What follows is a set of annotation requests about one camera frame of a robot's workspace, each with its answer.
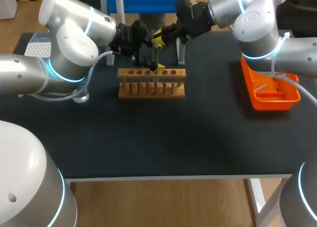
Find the white cable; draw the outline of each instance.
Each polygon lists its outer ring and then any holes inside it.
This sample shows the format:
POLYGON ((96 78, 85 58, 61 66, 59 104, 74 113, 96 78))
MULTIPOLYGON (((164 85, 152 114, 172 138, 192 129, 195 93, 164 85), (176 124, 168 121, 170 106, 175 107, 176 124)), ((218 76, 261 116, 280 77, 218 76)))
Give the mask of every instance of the white cable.
MULTIPOLYGON (((284 34, 284 38, 282 40, 281 47, 282 47, 283 43, 285 42, 285 40, 289 38, 289 36, 290 36, 289 33, 284 34)), ((305 94, 317 106, 317 99, 310 92, 308 92, 303 86, 301 86, 299 83, 295 82, 294 80, 292 80, 284 75, 278 75, 275 72, 275 61, 276 61, 276 58, 278 56, 278 53, 279 53, 279 50, 277 51, 277 54, 275 55, 275 57, 272 59, 271 73, 267 73, 266 75, 271 76, 271 77, 275 77, 277 79, 285 80, 286 82, 292 84, 297 89, 299 89, 303 94, 305 94)))
POLYGON ((40 99, 40 100, 43 100, 43 101, 47 101, 47 102, 65 101, 65 100, 69 100, 69 99, 73 98, 74 96, 80 94, 82 91, 84 91, 84 90, 87 88, 87 86, 88 86, 88 84, 89 84, 89 81, 90 81, 90 79, 91 79, 91 75, 92 75, 92 73, 93 73, 93 70, 94 70, 95 65, 98 63, 98 61, 99 61, 101 58, 103 58, 103 57, 105 57, 105 56, 107 56, 107 55, 109 55, 109 54, 112 54, 112 50, 106 51, 106 52, 100 54, 100 55, 97 57, 96 62, 93 64, 93 66, 90 68, 90 70, 89 70, 89 72, 88 72, 88 75, 87 75, 87 78, 86 78, 86 80, 85 80, 85 82, 84 82, 84 85, 82 86, 82 88, 81 88, 80 90, 78 90, 78 91, 75 90, 73 94, 71 94, 71 95, 69 95, 69 96, 57 97, 57 98, 44 97, 44 96, 40 96, 40 95, 37 95, 37 94, 29 94, 29 95, 32 96, 32 97, 34 97, 34 98, 37 98, 37 99, 40 99))

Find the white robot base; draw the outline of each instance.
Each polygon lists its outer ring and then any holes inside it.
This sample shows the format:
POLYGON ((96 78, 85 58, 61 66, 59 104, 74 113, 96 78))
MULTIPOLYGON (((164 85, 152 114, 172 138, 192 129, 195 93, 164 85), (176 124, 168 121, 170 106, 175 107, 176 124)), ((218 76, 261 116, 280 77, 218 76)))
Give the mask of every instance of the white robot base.
POLYGON ((0 227, 75 227, 75 198, 41 142, 0 121, 0 227))

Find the white box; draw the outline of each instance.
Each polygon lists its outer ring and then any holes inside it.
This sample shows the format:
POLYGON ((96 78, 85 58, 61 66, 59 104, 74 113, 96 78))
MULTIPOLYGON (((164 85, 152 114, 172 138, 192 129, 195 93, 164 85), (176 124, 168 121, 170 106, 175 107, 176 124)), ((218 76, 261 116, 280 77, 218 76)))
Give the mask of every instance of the white box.
POLYGON ((16 0, 0 0, 0 19, 14 18, 16 9, 16 0))

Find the yellow object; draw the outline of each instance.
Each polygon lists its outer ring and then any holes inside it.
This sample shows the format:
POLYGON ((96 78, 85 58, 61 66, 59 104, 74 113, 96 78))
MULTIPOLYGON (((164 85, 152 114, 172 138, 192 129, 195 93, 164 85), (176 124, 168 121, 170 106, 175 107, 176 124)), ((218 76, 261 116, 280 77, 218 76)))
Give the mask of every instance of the yellow object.
POLYGON ((162 29, 160 28, 157 32, 155 32, 153 35, 152 35, 152 42, 153 42, 153 45, 154 46, 162 46, 162 45, 165 45, 165 43, 163 42, 162 40, 162 36, 159 36, 157 38, 153 38, 155 35, 159 34, 162 32, 162 29))
POLYGON ((165 65, 158 64, 158 67, 153 71, 153 73, 159 72, 165 68, 165 65))
POLYGON ((16 0, 16 1, 22 1, 22 2, 30 2, 30 1, 34 1, 34 2, 39 2, 39 1, 43 1, 43 0, 16 0))

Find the wooden floor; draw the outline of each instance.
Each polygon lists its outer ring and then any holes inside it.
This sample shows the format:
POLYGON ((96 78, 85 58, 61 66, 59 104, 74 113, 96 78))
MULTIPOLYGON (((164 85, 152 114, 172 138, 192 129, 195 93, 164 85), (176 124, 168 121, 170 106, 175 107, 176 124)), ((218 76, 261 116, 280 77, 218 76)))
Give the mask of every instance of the wooden floor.
MULTIPOLYGON (((38 23, 39 2, 18 2, 16 17, 0 20, 0 53, 12 53, 38 23)), ((137 15, 126 18, 132 23, 137 15)), ((166 23, 175 21, 169 15, 166 23)), ((279 180, 261 180, 268 199, 279 180)), ((81 182, 73 186, 78 227, 253 227, 243 180, 81 182)), ((276 219, 271 227, 281 226, 276 219)))

